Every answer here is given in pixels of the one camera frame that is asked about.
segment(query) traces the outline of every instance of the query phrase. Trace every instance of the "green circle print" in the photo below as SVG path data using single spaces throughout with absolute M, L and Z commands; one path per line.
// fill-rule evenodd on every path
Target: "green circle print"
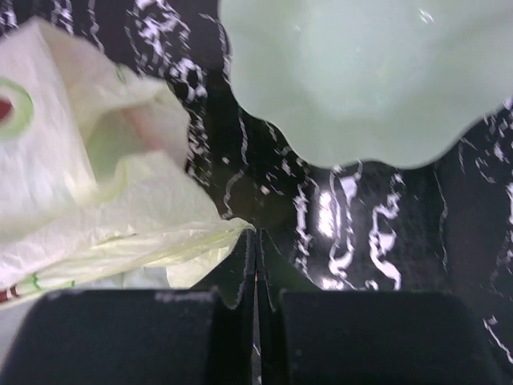
M 34 104 L 25 88 L 1 76 L 0 99 L 7 100 L 13 108 L 13 111 L 0 121 L 0 140 L 11 139 L 29 127 L 34 118 Z

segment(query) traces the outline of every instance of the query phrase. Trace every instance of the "reflective black surface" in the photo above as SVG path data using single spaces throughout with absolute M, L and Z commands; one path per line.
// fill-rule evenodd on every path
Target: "reflective black surface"
M 510 102 L 424 168 L 319 169 L 237 105 L 216 0 L 1 0 L 0 31 L 32 14 L 174 85 L 192 117 L 188 173 L 225 218 L 267 231 L 273 292 L 310 282 L 323 290 L 451 291 L 513 367 Z
M 509 383 L 488 349 L 486 331 L 455 296 L 288 293 L 281 313 L 285 376 L 296 385 Z

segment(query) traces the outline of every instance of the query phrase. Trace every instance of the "crumpled plastic bag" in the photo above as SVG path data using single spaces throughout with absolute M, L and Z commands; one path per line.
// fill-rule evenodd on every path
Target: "crumpled plastic bag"
M 39 19 L 0 40 L 0 100 L 0 304 L 87 282 L 188 288 L 252 227 L 185 175 L 188 113 L 167 84 L 85 40 Z

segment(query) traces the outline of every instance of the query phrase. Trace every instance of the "white plastic bag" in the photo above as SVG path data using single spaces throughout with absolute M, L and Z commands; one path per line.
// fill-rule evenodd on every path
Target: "white plastic bag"
M 165 276 L 187 288 L 251 228 L 221 220 L 185 175 L 188 114 L 165 82 L 40 20 L 0 40 L 2 78 L 26 91 L 33 116 L 22 110 L 22 130 L 0 136 L 11 182 L 0 221 L 16 223 L 0 236 L 0 304 L 86 282 L 147 287 L 150 268 L 155 286 Z

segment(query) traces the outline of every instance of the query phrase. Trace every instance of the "black surface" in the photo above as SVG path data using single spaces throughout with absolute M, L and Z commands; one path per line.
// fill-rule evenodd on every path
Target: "black surface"
M 285 293 L 282 302 L 290 383 L 506 383 L 456 297 Z
M 504 109 L 480 122 L 438 170 L 450 210 L 446 247 L 453 293 L 483 320 L 499 363 L 513 378 L 512 120 Z M 498 150 L 502 160 L 492 155 Z
M 208 352 L 218 301 L 147 290 L 47 295 L 28 314 L 0 383 L 207 383 L 217 375 Z

